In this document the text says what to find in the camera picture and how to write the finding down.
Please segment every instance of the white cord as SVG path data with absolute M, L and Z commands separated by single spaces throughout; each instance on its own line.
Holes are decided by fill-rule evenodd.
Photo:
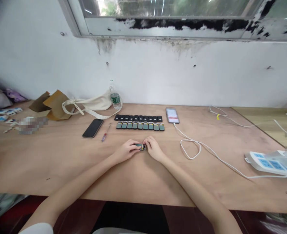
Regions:
M 216 115 L 223 116 L 223 117 L 226 117 L 227 119 L 230 119 L 229 117 L 227 117 L 228 115 L 227 115 L 226 112 L 224 112 L 224 115 L 223 115 L 223 114 L 218 114 L 218 113 L 212 111 L 211 107 L 215 107 L 216 109 L 218 109 L 218 110 L 224 112 L 222 109 L 220 109 L 220 108 L 218 108 L 218 107 L 216 107 L 216 106 L 209 106 L 209 112 L 212 112 L 212 113 L 214 113 L 214 114 L 216 114 Z M 271 120 L 273 120 L 285 133 L 287 133 L 287 131 L 285 131 L 285 130 L 281 127 L 281 125 L 278 123 L 278 121 L 276 121 L 276 120 L 274 120 L 274 119 L 271 119 Z M 264 122 L 257 123 L 257 124 L 253 124 L 253 125 L 250 125 L 250 126 L 243 126 L 243 125 L 241 125 L 241 124 L 239 124 L 239 123 L 237 123 L 237 122 L 235 122 L 235 123 L 236 123 L 237 125 L 240 125 L 241 127 L 253 127 L 253 126 L 256 126 L 256 125 L 259 125 L 259 124 L 262 124 L 262 123 L 265 123 L 265 122 L 268 122 L 268 121 L 271 121 L 271 120 L 266 120 L 266 121 L 264 121 Z
M 212 111 L 212 109 L 211 109 L 211 106 L 209 107 L 209 111 L 210 112 L 212 112 L 212 113 L 214 113 L 214 114 L 217 114 L 217 113 L 215 113 L 215 112 L 213 112 Z M 228 115 L 227 115 L 227 113 L 225 113 L 224 112 L 224 115 L 221 115 L 221 114 L 219 114 L 220 116 L 224 116 L 224 117 L 226 117 L 226 118 L 228 118 L 228 119 L 230 119 L 229 117 L 227 117 Z M 276 122 L 276 124 L 284 131 L 284 132 L 286 132 L 281 126 L 280 126 L 280 124 L 276 121 L 276 120 L 274 120 L 275 122 Z M 236 124 L 238 124 L 238 125 L 240 125 L 240 126 L 242 126 L 242 127 L 252 127 L 252 126 L 255 126 L 256 124 L 254 124 L 254 125 L 251 125 L 251 126 L 243 126 L 243 125 L 241 125 L 241 124 L 239 124 L 239 123 L 237 123 L 237 122 L 235 122 Z M 272 176 L 272 175 L 258 175 L 258 176 L 246 176 L 246 175 L 244 175 L 242 172 L 240 172 L 238 169 L 236 169 L 234 166 L 232 166 L 232 165 L 230 165 L 229 163 L 227 163 L 227 162 L 225 162 L 225 161 L 223 161 L 220 157 L 218 157 L 218 155 L 215 153 L 215 151 L 213 151 L 212 150 L 212 148 L 210 148 L 208 145 L 206 145 L 206 144 L 204 144 L 203 142 L 199 142 L 199 141 L 195 141 L 195 140 L 193 140 L 193 139 L 191 139 L 191 138 L 189 138 L 189 137 L 187 137 L 185 134 L 183 134 L 177 127 L 176 127 L 176 124 L 174 123 L 174 126 L 175 126 L 175 128 L 182 134 L 182 135 L 184 135 L 184 137 L 185 138 L 187 138 L 188 140 L 181 140 L 180 141 L 180 145 L 181 145 L 181 147 L 182 147 L 182 149 L 183 149 L 183 151 L 185 152 L 185 154 L 186 154 L 186 156 L 190 159 L 190 160 L 192 160 L 192 159 L 195 159 L 200 153 L 201 153 L 201 150 L 202 150 L 202 146 L 201 145 L 203 145 L 203 146 L 206 146 L 207 148 L 209 148 L 210 150 L 211 150 L 211 152 L 213 152 L 214 153 L 214 155 L 221 161 L 221 162 L 223 162 L 224 164 L 226 164 L 228 167 L 230 167 L 230 168 L 232 168 L 233 170 L 235 170 L 235 171 L 237 171 L 240 175 L 242 175 L 243 177 L 245 177 L 245 178 L 261 178 L 261 177 L 277 177 L 277 178 L 287 178 L 287 176 L 286 175 L 282 175 L 282 176 Z M 183 141 L 190 141 L 190 142 L 193 142 L 193 143 L 195 143 L 195 144 L 198 144 L 199 145 L 199 152 L 193 157 L 193 158 L 190 158 L 189 157 L 189 155 L 187 154 L 187 152 L 185 151 L 185 148 L 182 146 L 182 142 Z

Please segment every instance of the plastic bottle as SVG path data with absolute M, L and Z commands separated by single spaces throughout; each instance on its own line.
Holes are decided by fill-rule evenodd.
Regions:
M 117 93 L 116 88 L 114 87 L 113 80 L 111 80 L 110 84 L 110 99 L 114 109 L 119 110 L 122 107 L 120 95 Z

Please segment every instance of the white power strip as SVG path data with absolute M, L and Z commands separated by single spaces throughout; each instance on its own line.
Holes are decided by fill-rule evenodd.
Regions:
M 287 157 L 284 153 L 281 150 L 270 154 L 249 152 L 245 154 L 245 161 L 259 171 L 287 176 Z

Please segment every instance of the wooden desk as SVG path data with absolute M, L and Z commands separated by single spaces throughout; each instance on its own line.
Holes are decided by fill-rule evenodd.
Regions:
M 94 139 L 82 134 L 94 119 L 86 114 L 72 116 L 62 122 L 49 121 L 35 135 L 18 135 L 0 124 L 0 193 L 23 193 L 49 196 L 60 186 L 84 170 L 112 154 L 129 138 L 143 141 L 152 135 L 164 153 L 200 181 L 225 206 L 234 210 L 287 213 L 287 179 L 259 178 L 247 180 L 203 150 L 194 160 L 188 160 L 180 148 L 183 139 L 174 126 L 166 123 L 165 105 L 124 104 L 120 114 L 162 115 L 164 132 L 117 130 L 113 117 L 106 120 Z M 259 172 L 244 161 L 249 151 L 268 153 L 283 147 L 257 127 L 242 128 L 230 120 L 210 113 L 208 107 L 175 106 L 181 123 L 178 128 L 210 146 L 226 162 L 245 175 Z M 231 108 L 228 115 L 242 124 L 250 124 Z M 111 108 L 102 114 L 114 113 Z M 30 115 L 24 111 L 19 116 Z M 105 142 L 101 138 L 112 122 Z M 184 143 L 190 155 L 196 145 Z M 94 183 L 82 196 L 86 199 L 137 202 L 149 204 L 194 206 L 172 175 L 148 152 L 140 152 L 113 168 Z
M 232 107 L 242 116 L 247 118 L 258 128 L 267 133 L 270 137 L 275 139 L 284 147 L 287 147 L 287 137 L 274 121 L 267 121 L 275 119 L 287 131 L 287 109 L 284 108 L 261 108 L 261 107 Z

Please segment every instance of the wall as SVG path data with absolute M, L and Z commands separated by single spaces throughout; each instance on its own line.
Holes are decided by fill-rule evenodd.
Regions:
M 0 1 L 5 86 L 91 98 L 110 79 L 124 102 L 287 107 L 287 43 L 76 38 L 57 0 Z

